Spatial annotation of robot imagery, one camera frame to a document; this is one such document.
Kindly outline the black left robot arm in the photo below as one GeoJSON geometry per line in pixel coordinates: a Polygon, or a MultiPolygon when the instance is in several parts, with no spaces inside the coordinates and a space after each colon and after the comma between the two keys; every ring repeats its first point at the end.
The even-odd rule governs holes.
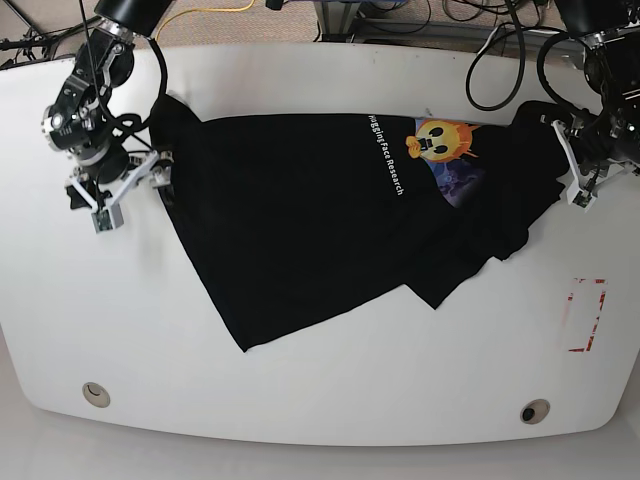
{"type": "Polygon", "coordinates": [[[616,177],[639,173],[639,3],[558,1],[556,6],[565,30],[544,42],[536,69],[545,92],[573,117],[569,126],[555,120],[552,127],[573,177],[567,201],[587,209],[616,177]],[[562,98],[546,78],[546,56],[565,40],[584,47],[584,77],[602,105],[597,115],[562,98]]]}

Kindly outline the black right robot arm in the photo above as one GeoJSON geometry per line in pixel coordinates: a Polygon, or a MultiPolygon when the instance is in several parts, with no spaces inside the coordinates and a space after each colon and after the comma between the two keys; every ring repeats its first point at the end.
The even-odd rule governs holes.
{"type": "Polygon", "coordinates": [[[116,117],[108,108],[113,90],[133,71],[136,36],[148,41],[158,61],[158,94],[167,91],[167,65],[153,33],[171,5],[170,1],[100,1],[95,7],[99,17],[96,29],[90,31],[87,20],[82,20],[85,42],[42,121],[51,148],[70,154],[80,172],[88,176],[70,187],[74,208],[106,209],[107,197],[100,187],[119,179],[128,169],[130,154],[123,143],[136,138],[150,122],[137,114],[116,117]]]}

